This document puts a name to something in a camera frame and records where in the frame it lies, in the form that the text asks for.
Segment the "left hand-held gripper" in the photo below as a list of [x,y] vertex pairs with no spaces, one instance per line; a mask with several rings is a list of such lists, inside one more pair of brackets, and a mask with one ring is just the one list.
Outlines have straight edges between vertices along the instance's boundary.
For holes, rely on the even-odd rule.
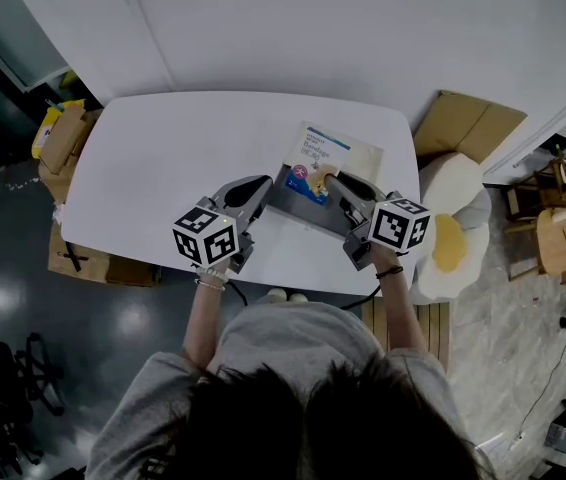
[[173,224],[179,254],[204,268],[228,260],[229,269],[239,273],[254,249],[249,227],[267,205],[272,188],[270,176],[255,175],[202,198]]

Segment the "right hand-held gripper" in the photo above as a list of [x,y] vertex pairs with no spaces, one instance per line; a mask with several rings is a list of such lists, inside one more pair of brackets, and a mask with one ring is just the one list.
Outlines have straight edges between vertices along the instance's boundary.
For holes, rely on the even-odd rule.
[[403,256],[424,241],[431,212],[421,204],[404,197],[387,199],[376,185],[345,171],[326,177],[325,186],[343,209],[348,208],[345,214],[352,228],[343,249],[358,271],[371,263],[372,244]]

